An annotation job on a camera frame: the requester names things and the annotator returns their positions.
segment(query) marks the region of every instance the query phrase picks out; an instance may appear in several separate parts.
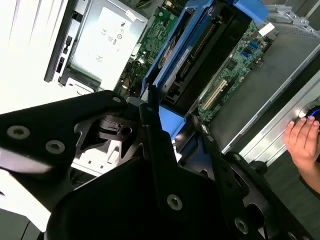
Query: blue plastic bracket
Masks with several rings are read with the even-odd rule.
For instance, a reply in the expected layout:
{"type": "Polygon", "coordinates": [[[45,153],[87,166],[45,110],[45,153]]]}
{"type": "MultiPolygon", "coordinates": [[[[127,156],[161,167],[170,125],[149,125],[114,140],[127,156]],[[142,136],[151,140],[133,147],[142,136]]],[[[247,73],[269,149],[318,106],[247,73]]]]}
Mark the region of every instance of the blue plastic bracket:
{"type": "Polygon", "coordinates": [[[258,23],[268,16],[268,9],[259,0],[234,0],[233,5],[258,23]]]}

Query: circuit board component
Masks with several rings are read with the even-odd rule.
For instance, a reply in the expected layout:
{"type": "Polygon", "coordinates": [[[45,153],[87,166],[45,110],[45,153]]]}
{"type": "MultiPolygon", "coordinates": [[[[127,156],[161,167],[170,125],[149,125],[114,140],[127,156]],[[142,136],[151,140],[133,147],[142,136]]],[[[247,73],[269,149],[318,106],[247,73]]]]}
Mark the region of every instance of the circuit board component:
{"type": "Polygon", "coordinates": [[[139,96],[142,81],[154,63],[169,33],[175,27],[178,17],[161,7],[141,41],[134,61],[128,62],[121,75],[121,82],[130,96],[139,96]]]}
{"type": "Polygon", "coordinates": [[[260,35],[254,22],[251,22],[235,47],[233,56],[210,81],[210,87],[198,104],[199,118],[202,122],[209,122],[245,81],[245,76],[255,67],[262,66],[262,56],[270,45],[271,41],[260,35]]]}

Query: pci slot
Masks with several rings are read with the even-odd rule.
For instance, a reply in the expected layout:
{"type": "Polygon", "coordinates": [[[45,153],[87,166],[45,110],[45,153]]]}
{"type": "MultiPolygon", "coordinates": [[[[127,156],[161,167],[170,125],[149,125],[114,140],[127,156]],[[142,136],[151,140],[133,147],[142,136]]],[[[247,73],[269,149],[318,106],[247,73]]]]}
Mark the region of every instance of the pci slot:
{"type": "Polygon", "coordinates": [[[228,82],[223,79],[222,82],[215,88],[215,90],[212,92],[212,94],[209,96],[209,98],[202,104],[202,108],[204,110],[209,109],[214,101],[217,99],[219,94],[223,92],[224,87],[228,85],[228,82]]]}

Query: finger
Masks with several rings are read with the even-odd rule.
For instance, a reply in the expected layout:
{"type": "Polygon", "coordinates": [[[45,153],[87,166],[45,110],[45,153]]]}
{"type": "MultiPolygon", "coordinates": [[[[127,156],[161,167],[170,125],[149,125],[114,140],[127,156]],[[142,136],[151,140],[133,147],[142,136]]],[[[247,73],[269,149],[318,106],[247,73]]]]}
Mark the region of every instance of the finger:
{"type": "Polygon", "coordinates": [[[311,126],[313,126],[314,121],[315,121],[315,117],[314,116],[308,117],[306,123],[301,128],[301,130],[300,130],[300,132],[298,134],[298,137],[296,139],[296,144],[295,144],[298,148],[304,148],[305,147],[306,141],[307,141],[307,137],[309,135],[309,131],[311,129],[311,126]]]}
{"type": "Polygon", "coordinates": [[[307,149],[309,153],[312,153],[312,154],[315,154],[318,149],[317,147],[317,145],[319,144],[318,129],[319,129],[319,122],[314,121],[305,142],[305,149],[307,149]]]}
{"type": "Polygon", "coordinates": [[[284,136],[283,136],[284,144],[289,143],[290,133],[291,133],[292,129],[294,128],[294,126],[295,126],[295,122],[290,121],[288,126],[286,127],[285,132],[284,132],[284,136]]]}
{"type": "Polygon", "coordinates": [[[300,130],[302,129],[302,127],[304,126],[305,122],[306,122],[307,118],[306,117],[302,117],[297,124],[293,127],[291,133],[290,133],[290,137],[289,137],[289,143],[292,145],[295,145],[297,142],[297,138],[298,138],[298,134],[300,133],[300,130]]]}

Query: black plastic part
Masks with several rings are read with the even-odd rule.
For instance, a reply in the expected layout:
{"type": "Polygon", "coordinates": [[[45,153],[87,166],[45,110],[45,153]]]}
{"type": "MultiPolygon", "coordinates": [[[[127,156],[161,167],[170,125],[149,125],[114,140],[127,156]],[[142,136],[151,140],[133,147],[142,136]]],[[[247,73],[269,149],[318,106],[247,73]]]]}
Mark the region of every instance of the black plastic part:
{"type": "Polygon", "coordinates": [[[0,167],[42,180],[64,179],[75,156],[106,141],[83,148],[91,125],[107,115],[121,116],[127,107],[116,93],[100,91],[0,115],[0,147],[4,149],[0,167]],[[11,138],[7,134],[11,126],[24,126],[30,135],[23,140],[11,138]],[[62,142],[65,150],[61,154],[48,152],[46,143],[51,140],[62,142]]]}
{"type": "Polygon", "coordinates": [[[66,5],[61,26],[60,26],[58,35],[56,37],[53,51],[50,57],[50,61],[44,76],[44,81],[47,83],[53,80],[54,74],[56,72],[58,62],[59,62],[59,57],[64,48],[65,40],[66,40],[68,31],[70,28],[71,20],[72,20],[72,14],[76,7],[77,1],[78,0],[69,0],[66,5]]]}

